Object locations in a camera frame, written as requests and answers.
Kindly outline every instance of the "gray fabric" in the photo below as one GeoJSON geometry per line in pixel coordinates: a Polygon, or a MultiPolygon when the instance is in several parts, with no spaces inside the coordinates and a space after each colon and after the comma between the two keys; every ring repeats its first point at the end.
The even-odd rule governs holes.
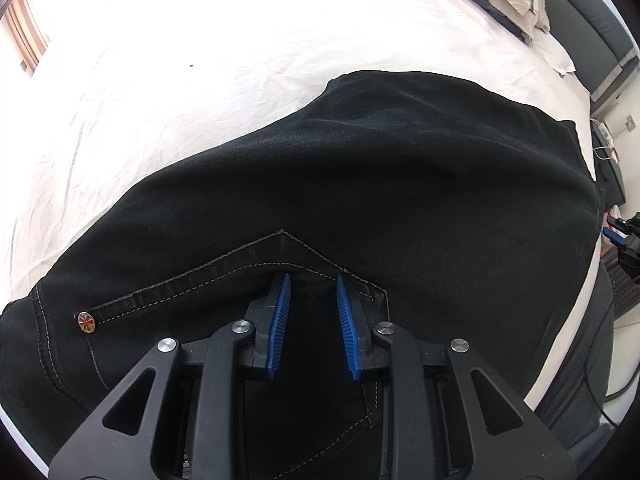
{"type": "Polygon", "coordinates": [[[546,0],[546,13],[551,34],[567,50],[578,79],[592,93],[618,66],[615,54],[569,0],[546,0]]]}
{"type": "Polygon", "coordinates": [[[618,263],[618,250],[610,249],[602,257],[613,287],[613,313],[615,319],[624,316],[640,304],[640,288],[618,263]]]}
{"type": "Polygon", "coordinates": [[[536,415],[565,449],[597,430],[613,350],[611,283],[601,263],[587,311],[554,380],[536,408],[536,415]],[[589,386],[586,383],[585,368],[589,386]]]}
{"type": "Polygon", "coordinates": [[[622,92],[628,85],[628,82],[631,81],[631,76],[638,70],[639,64],[640,59],[635,57],[622,67],[622,72],[615,81],[609,85],[609,88],[607,88],[607,91],[602,94],[602,97],[600,97],[596,102],[591,103],[591,110],[594,113],[596,113],[611,97],[617,97],[620,95],[620,92],[622,92]]]}
{"type": "Polygon", "coordinates": [[[600,426],[569,450],[569,455],[574,459],[578,474],[587,469],[587,466],[599,455],[611,435],[613,435],[613,431],[610,426],[600,426]]]}
{"type": "Polygon", "coordinates": [[[593,27],[617,61],[634,47],[629,34],[603,0],[567,0],[593,27]]]}

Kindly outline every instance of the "metal screw head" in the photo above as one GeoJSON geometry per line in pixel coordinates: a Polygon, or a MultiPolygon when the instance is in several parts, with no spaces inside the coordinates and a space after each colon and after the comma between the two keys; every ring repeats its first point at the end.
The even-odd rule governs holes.
{"type": "Polygon", "coordinates": [[[244,334],[245,332],[249,332],[251,329],[251,322],[245,319],[239,319],[233,325],[231,325],[231,330],[233,330],[237,334],[244,334]]]}
{"type": "Polygon", "coordinates": [[[463,354],[464,352],[469,350],[469,343],[466,342],[464,339],[457,338],[451,342],[451,349],[454,352],[463,354]]]}
{"type": "Polygon", "coordinates": [[[382,335],[389,335],[396,331],[396,326],[390,321],[380,321],[376,325],[376,331],[382,335]]]}
{"type": "Polygon", "coordinates": [[[176,347],[177,344],[178,343],[175,339],[167,337],[165,339],[162,339],[162,341],[158,343],[158,350],[161,352],[170,352],[176,347]]]}

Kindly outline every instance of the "electrical cable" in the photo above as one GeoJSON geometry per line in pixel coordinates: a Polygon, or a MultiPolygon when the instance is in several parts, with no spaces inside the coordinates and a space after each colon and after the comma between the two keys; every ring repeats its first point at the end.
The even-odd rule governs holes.
{"type": "Polygon", "coordinates": [[[604,398],[604,401],[605,402],[611,402],[612,400],[615,400],[618,397],[622,396],[629,388],[631,388],[631,385],[634,383],[634,381],[636,380],[636,377],[638,377],[639,373],[640,373],[640,365],[638,365],[638,368],[636,368],[636,371],[634,372],[634,374],[629,379],[629,382],[627,384],[625,384],[622,388],[620,388],[618,391],[616,391],[615,393],[606,396],[604,398]]]}

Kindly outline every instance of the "white bedsheet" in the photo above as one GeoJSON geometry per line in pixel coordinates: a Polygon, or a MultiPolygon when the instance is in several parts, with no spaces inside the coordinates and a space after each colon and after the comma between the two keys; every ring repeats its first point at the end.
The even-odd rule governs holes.
{"type": "MultiPolygon", "coordinates": [[[[589,94],[468,0],[97,0],[33,76],[37,110],[4,171],[0,308],[25,296],[133,184],[299,110],[354,70],[474,81],[575,121],[593,174],[589,94]]],[[[555,376],[583,292],[527,396],[555,376]]]]}

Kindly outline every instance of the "padded headboard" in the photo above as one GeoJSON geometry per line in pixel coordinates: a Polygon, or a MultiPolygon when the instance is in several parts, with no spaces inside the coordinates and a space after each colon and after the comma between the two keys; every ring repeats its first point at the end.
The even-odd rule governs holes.
{"type": "Polygon", "coordinates": [[[605,0],[546,0],[551,33],[574,61],[599,115],[639,71],[638,48],[619,14],[605,0]]]}

